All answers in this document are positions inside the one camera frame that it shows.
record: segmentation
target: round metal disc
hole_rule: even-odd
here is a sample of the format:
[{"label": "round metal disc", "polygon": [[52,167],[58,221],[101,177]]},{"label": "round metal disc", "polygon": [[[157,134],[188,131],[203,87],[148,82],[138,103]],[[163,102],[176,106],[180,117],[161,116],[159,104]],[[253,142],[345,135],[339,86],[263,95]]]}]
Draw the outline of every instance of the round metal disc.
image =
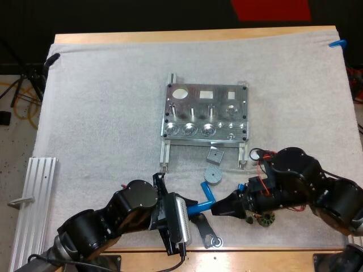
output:
[{"label": "round metal disc", "polygon": [[222,181],[222,171],[210,165],[204,172],[204,180],[209,185],[217,185]]}]

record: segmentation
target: red object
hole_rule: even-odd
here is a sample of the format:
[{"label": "red object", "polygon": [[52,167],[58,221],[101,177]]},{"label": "red object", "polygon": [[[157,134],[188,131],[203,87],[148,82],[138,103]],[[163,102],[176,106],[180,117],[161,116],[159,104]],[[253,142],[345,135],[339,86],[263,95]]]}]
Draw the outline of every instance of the red object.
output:
[{"label": "red object", "polygon": [[307,0],[232,0],[240,21],[311,21]]}]

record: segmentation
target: gear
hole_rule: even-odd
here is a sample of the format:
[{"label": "gear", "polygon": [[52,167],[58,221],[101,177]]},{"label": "gear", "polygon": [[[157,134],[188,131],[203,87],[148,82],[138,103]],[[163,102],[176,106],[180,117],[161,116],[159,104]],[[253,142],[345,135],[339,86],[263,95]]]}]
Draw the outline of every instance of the gear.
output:
[{"label": "gear", "polygon": [[275,214],[273,212],[263,213],[261,216],[257,216],[256,219],[261,226],[269,227],[275,221]]}]

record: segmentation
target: metal plate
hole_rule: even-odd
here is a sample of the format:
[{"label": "metal plate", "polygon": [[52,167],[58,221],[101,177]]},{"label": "metal plate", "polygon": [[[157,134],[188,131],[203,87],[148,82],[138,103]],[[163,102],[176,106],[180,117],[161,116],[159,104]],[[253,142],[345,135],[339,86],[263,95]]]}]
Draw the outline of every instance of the metal plate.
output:
[{"label": "metal plate", "polygon": [[30,158],[24,183],[23,198],[33,196],[34,202],[20,204],[9,271],[27,263],[30,254],[41,254],[47,228],[50,193],[56,158]]},{"label": "metal plate", "polygon": [[206,157],[206,161],[208,161],[209,163],[220,165],[223,154],[224,152],[222,150],[219,150],[212,146],[209,150],[208,156]]},{"label": "metal plate", "polygon": [[222,181],[222,172],[215,166],[209,166],[204,172],[204,180],[209,185],[217,185]]},{"label": "metal plate", "polygon": [[230,146],[248,141],[248,84],[171,83],[162,137],[172,145]]}]

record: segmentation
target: blue handle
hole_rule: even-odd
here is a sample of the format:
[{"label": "blue handle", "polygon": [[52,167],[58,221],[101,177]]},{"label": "blue handle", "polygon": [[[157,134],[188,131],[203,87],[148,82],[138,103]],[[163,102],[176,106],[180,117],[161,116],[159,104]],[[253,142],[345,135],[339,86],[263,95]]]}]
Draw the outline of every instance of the blue handle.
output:
[{"label": "blue handle", "polygon": [[209,201],[213,201],[215,202],[216,199],[214,198],[214,195],[212,194],[212,191],[210,190],[210,187],[208,186],[208,183],[206,181],[202,182],[200,184],[200,186],[202,186],[202,189],[203,189],[203,192],[206,196],[206,198],[209,200]]},{"label": "blue handle", "polygon": [[214,195],[212,194],[212,191],[210,190],[210,187],[208,186],[208,183],[206,181],[202,182],[200,186],[203,189],[203,192],[208,199],[208,201],[199,203],[194,206],[187,207],[188,216],[198,214],[202,211],[209,210],[211,205],[215,203],[216,199],[214,198]]}]

